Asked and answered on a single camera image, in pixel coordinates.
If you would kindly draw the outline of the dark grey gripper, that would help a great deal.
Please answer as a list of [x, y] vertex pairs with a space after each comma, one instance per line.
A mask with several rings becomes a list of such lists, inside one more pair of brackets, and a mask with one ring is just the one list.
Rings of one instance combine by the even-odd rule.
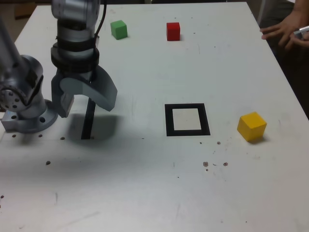
[[68, 117], [74, 102], [74, 95], [87, 96], [106, 111], [114, 108], [117, 97], [115, 84], [100, 66], [86, 73], [57, 69], [51, 81], [51, 90], [54, 109], [61, 118]]

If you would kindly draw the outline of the person's hand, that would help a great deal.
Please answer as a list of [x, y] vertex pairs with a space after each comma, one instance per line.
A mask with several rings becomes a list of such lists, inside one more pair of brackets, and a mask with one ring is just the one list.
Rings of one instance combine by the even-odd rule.
[[292, 10], [280, 23], [260, 29], [262, 32], [262, 40], [270, 40], [279, 38], [278, 45], [284, 47], [285, 50], [290, 50], [293, 46], [291, 36], [294, 32], [309, 24], [309, 14], [302, 10]]

